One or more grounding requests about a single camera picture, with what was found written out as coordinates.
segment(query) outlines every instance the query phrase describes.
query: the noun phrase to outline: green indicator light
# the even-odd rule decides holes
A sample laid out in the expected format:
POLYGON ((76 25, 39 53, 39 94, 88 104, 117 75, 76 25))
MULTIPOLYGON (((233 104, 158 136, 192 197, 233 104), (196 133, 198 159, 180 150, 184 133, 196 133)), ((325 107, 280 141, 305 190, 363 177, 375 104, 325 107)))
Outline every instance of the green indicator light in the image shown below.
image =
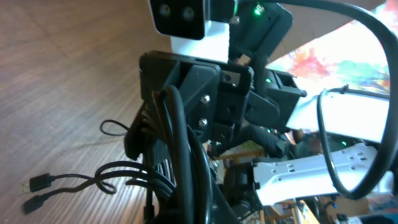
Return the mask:
POLYGON ((238 12, 238 4, 235 3, 235 6, 234 6, 234 16, 236 15, 237 12, 238 12))
POLYGON ((256 15, 256 16, 261 16, 261 11, 258 10, 258 9, 255 9, 255 10, 254 10, 254 15, 256 15))
POLYGON ((264 6, 261 4, 257 3, 257 6, 254 8, 254 15, 255 16, 261 16, 261 14, 264 12, 264 6))

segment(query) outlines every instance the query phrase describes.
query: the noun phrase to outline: screw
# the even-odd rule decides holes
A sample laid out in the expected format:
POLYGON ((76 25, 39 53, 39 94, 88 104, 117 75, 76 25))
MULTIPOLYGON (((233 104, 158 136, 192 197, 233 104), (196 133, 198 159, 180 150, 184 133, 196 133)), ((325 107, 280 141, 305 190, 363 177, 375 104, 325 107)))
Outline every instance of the screw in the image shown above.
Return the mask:
POLYGON ((239 16, 233 16, 230 20, 230 24, 238 25, 241 22, 241 18, 239 16))
POLYGON ((200 99, 200 102, 203 104, 208 104, 210 102, 210 96, 207 94, 203 95, 200 99))
POLYGON ((207 120, 205 118, 201 118, 199 120, 199 127, 204 128, 207 126, 207 120))

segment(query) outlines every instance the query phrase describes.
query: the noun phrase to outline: wood grain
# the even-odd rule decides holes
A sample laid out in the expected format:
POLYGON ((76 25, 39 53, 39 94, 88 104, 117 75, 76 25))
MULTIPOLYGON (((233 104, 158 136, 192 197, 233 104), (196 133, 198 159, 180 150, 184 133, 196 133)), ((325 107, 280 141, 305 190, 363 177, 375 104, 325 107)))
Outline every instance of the wood grain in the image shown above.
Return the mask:
POLYGON ((125 179, 111 181, 116 195, 90 187, 29 215, 21 205, 34 194, 22 183, 46 172, 93 175, 127 159, 123 138, 98 126, 130 125, 141 104, 138 58, 155 49, 170 44, 145 0, 0 1, 0 223, 142 223, 145 191, 125 179))

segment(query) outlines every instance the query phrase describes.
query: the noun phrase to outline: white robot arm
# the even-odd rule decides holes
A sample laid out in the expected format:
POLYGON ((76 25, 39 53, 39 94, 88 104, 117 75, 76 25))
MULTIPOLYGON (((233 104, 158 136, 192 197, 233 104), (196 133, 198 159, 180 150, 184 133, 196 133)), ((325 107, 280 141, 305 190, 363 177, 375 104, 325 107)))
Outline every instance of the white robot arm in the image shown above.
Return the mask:
MULTIPOLYGON (((377 151, 364 143, 332 153, 341 181, 349 190, 354 189, 371 166, 377 151)), ((253 168, 256 190, 263 205, 273 205, 290 198, 337 194, 323 155, 291 161, 259 162, 253 168)), ((392 192, 394 176, 386 172, 374 192, 392 192)))

